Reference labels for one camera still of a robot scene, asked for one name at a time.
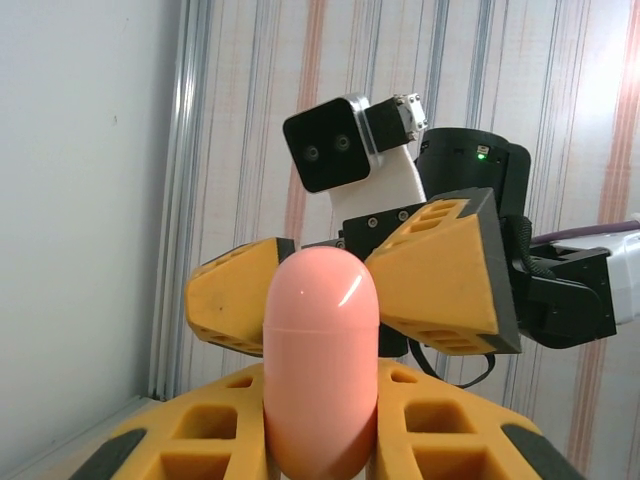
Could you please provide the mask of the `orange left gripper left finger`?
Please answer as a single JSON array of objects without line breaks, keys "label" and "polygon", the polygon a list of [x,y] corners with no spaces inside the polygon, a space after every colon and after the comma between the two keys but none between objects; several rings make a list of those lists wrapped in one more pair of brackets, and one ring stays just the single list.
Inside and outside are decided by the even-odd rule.
[{"label": "orange left gripper left finger", "polygon": [[277,479],[255,364],[121,424],[73,479]]}]

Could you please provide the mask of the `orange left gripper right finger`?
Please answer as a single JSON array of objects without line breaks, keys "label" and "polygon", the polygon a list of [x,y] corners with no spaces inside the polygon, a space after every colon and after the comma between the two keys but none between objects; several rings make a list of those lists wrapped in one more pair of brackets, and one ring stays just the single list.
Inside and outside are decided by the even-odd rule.
[{"label": "orange left gripper right finger", "polygon": [[370,479],[579,479],[528,418],[390,359],[379,362]]}]

